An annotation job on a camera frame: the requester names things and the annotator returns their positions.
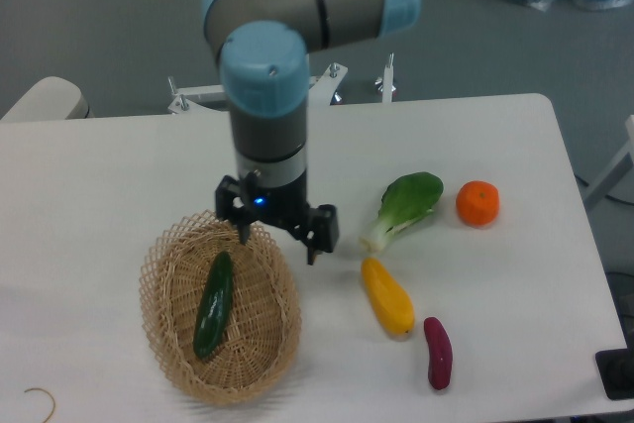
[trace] yellow vegetable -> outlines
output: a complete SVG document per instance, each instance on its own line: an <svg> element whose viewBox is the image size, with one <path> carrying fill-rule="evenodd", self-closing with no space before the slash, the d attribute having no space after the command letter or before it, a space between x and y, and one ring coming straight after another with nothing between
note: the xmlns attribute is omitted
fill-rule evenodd
<svg viewBox="0 0 634 423"><path fill-rule="evenodd" d="M379 260L367 258L361 274L368 291L376 319L383 328L395 335L414 328L414 306L405 290L387 272Z"/></svg>

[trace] toy vegetable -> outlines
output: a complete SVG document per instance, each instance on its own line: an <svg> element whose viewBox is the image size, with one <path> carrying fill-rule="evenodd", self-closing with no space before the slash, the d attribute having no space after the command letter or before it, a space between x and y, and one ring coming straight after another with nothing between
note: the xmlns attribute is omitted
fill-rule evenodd
<svg viewBox="0 0 634 423"><path fill-rule="evenodd" d="M397 178L383 193L378 216L361 235L362 245L369 253L382 251L397 233L430 215L442 194L442 180L429 172Z"/></svg>
<svg viewBox="0 0 634 423"><path fill-rule="evenodd" d="M194 328L194 354L207 359L214 352L229 321L233 294L233 263L227 252L218 254L202 293Z"/></svg>
<svg viewBox="0 0 634 423"><path fill-rule="evenodd" d="M414 327L414 306L405 290L387 272L379 260L367 258L361 265L370 304L376 319L394 335L402 335Z"/></svg>
<svg viewBox="0 0 634 423"><path fill-rule="evenodd" d="M436 390L449 386L452 378L454 353L447 331L435 317L428 317L423 323L425 338L429 347L429 371L427 377Z"/></svg>

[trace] metal bracket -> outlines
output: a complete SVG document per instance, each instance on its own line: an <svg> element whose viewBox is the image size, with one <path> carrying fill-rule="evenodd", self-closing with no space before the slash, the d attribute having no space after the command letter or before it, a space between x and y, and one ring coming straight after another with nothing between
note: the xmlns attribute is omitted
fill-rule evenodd
<svg viewBox="0 0 634 423"><path fill-rule="evenodd" d="M374 90L380 95L381 103L389 104L396 94L396 80L394 79L394 53L387 57L383 76L374 81Z"/></svg>
<svg viewBox="0 0 634 423"><path fill-rule="evenodd" d="M308 106L329 106L337 104L334 100L337 88L348 73L342 64L331 63L321 76L311 76L308 91ZM167 79L171 92L171 103L167 110L172 114L222 111L224 109L206 108L200 103L222 102L227 98L225 88L220 84L178 88L173 76Z"/></svg>

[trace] gray floor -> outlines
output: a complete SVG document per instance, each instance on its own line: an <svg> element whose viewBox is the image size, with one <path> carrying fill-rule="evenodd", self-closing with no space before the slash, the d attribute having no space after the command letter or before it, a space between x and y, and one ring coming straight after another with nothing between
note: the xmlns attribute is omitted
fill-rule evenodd
<svg viewBox="0 0 634 423"><path fill-rule="evenodd" d="M179 86L218 82L198 4L0 0L0 116L50 75L79 86L97 116L163 114L169 75ZM506 0L424 0L413 30L313 54L312 73L338 61L350 69L345 100L377 101L371 84L390 52L399 100L548 96L573 168L585 178L626 141L623 124L634 114L634 6L590 14L561 0L544 14ZM614 194L634 201L633 175ZM602 202L589 219L604 266L634 271L634 207Z"/></svg>

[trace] green cucumber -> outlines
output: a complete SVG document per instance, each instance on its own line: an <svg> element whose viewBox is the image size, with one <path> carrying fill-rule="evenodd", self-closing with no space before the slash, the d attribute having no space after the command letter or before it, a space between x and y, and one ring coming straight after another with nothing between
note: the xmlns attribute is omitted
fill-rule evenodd
<svg viewBox="0 0 634 423"><path fill-rule="evenodd" d="M196 316L194 354L198 359L207 359L220 344L231 312L233 291L233 263L227 252L221 252L211 265Z"/></svg>

